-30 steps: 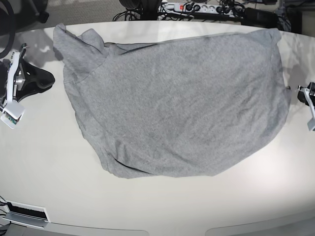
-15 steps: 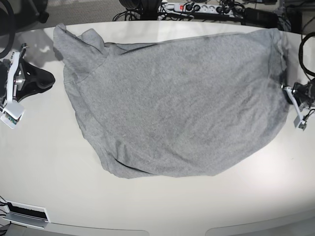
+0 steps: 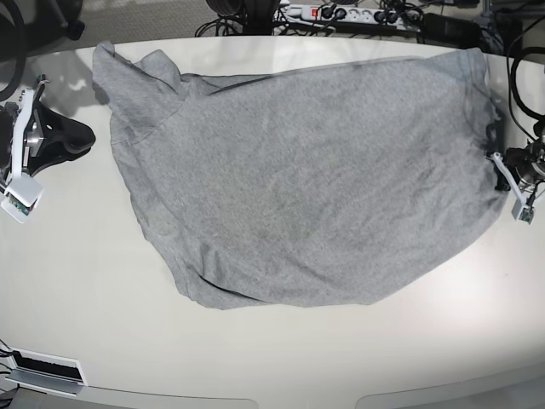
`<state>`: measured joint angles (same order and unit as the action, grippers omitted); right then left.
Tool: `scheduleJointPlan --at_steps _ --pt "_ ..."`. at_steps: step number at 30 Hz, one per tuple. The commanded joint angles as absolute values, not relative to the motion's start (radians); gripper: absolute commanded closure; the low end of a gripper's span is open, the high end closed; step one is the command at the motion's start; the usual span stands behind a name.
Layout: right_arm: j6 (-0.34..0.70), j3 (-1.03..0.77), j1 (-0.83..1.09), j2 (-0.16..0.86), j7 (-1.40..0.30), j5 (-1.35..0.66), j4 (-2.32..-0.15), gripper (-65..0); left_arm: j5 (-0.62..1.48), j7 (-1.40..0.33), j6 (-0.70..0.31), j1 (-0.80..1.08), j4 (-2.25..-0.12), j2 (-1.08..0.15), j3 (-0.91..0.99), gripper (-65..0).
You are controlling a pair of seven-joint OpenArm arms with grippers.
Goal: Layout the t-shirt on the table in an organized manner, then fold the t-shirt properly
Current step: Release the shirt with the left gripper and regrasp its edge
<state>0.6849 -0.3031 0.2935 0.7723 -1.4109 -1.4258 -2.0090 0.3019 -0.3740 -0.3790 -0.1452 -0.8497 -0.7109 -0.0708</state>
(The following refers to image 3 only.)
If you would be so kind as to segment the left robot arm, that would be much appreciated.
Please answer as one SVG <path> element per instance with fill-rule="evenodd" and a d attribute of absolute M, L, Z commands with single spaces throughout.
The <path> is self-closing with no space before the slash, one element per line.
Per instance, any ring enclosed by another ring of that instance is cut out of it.
<path fill-rule="evenodd" d="M 502 39 L 508 75 L 508 115 L 517 136 L 525 144 L 509 148 L 504 162 L 524 193 L 544 186 L 544 110 L 533 107 L 521 92 L 522 65 L 532 56 L 543 56 L 542 45 L 526 45 L 525 36 L 544 22 L 543 1 L 497 1 L 491 21 Z"/>

